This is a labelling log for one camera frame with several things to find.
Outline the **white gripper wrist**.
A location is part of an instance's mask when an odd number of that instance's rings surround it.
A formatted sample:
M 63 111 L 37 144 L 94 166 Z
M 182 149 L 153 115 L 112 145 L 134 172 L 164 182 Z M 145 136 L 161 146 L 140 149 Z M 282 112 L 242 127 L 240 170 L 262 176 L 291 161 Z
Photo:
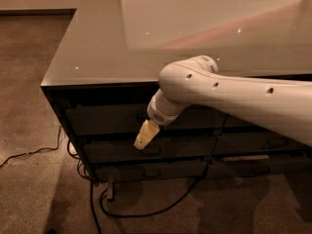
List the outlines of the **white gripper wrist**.
M 136 136 L 134 147 L 138 150 L 144 149 L 160 132 L 159 126 L 170 125 L 189 105 L 189 102 L 180 97 L 159 89 L 147 106 L 147 114 L 151 120 L 143 122 Z

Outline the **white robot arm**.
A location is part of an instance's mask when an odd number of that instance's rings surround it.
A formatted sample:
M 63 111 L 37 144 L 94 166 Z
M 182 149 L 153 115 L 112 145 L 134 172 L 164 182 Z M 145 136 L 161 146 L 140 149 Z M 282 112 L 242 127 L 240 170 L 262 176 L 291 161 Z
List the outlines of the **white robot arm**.
M 205 105 L 272 132 L 312 145 L 312 84 L 222 76 L 215 61 L 198 56 L 172 62 L 159 75 L 134 147 L 142 149 L 188 106 Z

